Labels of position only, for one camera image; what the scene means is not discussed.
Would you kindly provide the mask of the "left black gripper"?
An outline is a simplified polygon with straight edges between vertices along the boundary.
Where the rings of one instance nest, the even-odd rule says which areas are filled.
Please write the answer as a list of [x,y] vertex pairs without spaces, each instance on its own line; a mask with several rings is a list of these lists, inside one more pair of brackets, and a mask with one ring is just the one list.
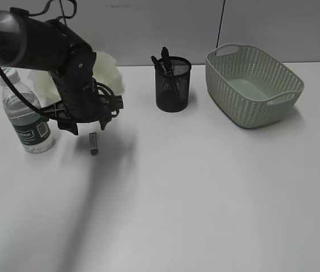
[[45,58],[39,69],[47,71],[61,100],[39,110],[46,119],[56,120],[59,130],[78,135],[78,123],[98,121],[102,131],[123,109],[121,95],[93,77],[96,53],[74,49]]

